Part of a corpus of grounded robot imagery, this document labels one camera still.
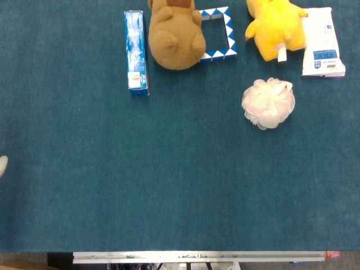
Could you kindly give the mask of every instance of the teal carpet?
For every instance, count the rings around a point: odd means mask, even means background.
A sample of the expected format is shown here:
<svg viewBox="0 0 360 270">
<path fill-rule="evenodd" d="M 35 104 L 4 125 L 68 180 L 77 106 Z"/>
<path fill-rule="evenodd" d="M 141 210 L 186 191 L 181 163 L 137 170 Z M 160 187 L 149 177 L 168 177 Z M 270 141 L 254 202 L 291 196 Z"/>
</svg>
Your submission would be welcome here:
<svg viewBox="0 0 360 270">
<path fill-rule="evenodd" d="M 132 98 L 123 12 L 149 26 L 146 0 L 0 1 L 0 251 L 360 250 L 360 5 L 294 3 L 333 8 L 344 79 L 301 77 L 303 51 L 264 62 L 245 0 L 197 0 L 230 6 L 238 58 L 149 55 Z M 269 77 L 296 108 L 263 132 L 240 98 Z"/>
</svg>

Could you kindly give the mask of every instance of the floor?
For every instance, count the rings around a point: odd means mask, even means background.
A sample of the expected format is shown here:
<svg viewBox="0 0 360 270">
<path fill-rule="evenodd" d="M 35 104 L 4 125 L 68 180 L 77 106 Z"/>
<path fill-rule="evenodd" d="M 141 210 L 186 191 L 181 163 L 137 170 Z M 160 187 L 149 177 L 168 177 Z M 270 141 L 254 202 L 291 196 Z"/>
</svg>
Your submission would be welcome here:
<svg viewBox="0 0 360 270">
<path fill-rule="evenodd" d="M 0 263 L 15 259 L 47 264 L 46 253 L 0 253 Z M 344 252 L 341 258 L 320 263 L 242 263 L 240 266 L 242 270 L 359 270 L 360 252 Z"/>
</svg>

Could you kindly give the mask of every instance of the brown teddy bear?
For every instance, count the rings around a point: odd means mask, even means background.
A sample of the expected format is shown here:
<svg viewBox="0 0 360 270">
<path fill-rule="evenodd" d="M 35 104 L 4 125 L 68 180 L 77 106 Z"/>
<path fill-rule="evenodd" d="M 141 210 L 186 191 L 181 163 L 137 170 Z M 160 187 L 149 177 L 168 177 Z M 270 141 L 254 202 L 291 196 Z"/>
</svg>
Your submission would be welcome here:
<svg viewBox="0 0 360 270">
<path fill-rule="evenodd" d="M 149 6 L 152 16 L 148 42 L 156 62 L 172 70 L 198 63 L 206 42 L 194 0 L 149 0 Z"/>
</svg>

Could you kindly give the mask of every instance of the yellow plush toy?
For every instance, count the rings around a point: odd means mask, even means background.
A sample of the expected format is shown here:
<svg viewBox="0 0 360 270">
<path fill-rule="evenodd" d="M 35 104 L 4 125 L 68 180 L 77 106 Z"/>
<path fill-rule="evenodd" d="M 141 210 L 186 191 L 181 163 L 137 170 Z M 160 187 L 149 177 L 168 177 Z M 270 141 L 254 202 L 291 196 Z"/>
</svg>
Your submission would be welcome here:
<svg viewBox="0 0 360 270">
<path fill-rule="evenodd" d="M 286 61 L 286 49 L 296 51 L 305 48 L 301 18 L 308 16 L 306 10 L 289 0 L 246 1 L 255 20 L 247 28 L 245 38 L 255 39 L 265 61 L 276 58 Z"/>
<path fill-rule="evenodd" d="M 149 6 L 152 16 L 148 42 L 156 62 L 172 70 L 198 63 L 206 43 L 194 0 L 149 0 Z"/>
</svg>

